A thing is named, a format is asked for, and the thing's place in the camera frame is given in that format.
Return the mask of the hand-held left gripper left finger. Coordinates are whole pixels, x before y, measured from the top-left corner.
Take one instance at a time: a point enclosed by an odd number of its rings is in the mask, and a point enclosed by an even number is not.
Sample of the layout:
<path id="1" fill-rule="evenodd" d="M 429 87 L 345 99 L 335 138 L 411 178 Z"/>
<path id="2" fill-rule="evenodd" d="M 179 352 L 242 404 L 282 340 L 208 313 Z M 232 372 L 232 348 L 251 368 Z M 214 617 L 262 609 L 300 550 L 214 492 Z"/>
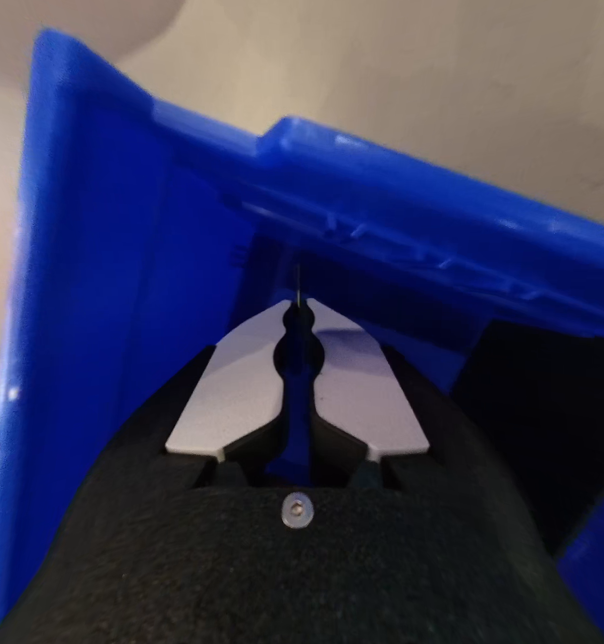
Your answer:
<path id="1" fill-rule="evenodd" d="M 239 440 L 278 417 L 284 383 L 274 354 L 286 333 L 284 315 L 290 306 L 289 300 L 278 302 L 217 343 L 165 443 L 167 453 L 222 463 Z"/>

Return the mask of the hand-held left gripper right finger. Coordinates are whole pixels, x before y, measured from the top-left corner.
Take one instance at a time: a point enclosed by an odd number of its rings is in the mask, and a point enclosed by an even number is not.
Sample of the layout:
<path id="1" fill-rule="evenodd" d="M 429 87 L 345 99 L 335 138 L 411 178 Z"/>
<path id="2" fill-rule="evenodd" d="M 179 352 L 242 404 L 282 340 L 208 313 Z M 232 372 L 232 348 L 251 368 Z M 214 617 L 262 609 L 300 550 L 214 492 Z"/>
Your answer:
<path id="1" fill-rule="evenodd" d="M 314 380 L 317 416 L 354 440 L 356 461 L 426 455 L 429 441 L 378 341 L 362 326 L 307 300 L 312 333 L 323 350 Z"/>

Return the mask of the blue plastic bin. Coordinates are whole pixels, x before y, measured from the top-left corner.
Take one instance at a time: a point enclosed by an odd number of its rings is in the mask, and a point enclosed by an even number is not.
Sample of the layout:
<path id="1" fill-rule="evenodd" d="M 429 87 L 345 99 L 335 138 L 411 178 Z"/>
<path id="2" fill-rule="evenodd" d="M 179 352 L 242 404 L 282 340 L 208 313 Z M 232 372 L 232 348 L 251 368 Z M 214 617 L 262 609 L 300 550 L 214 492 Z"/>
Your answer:
<path id="1" fill-rule="evenodd" d="M 307 120 L 252 135 L 56 30 L 25 116 L 0 643 L 604 643 L 603 225 Z M 378 341 L 426 455 L 319 419 L 308 299 Z M 278 417 L 167 453 L 282 300 Z"/>

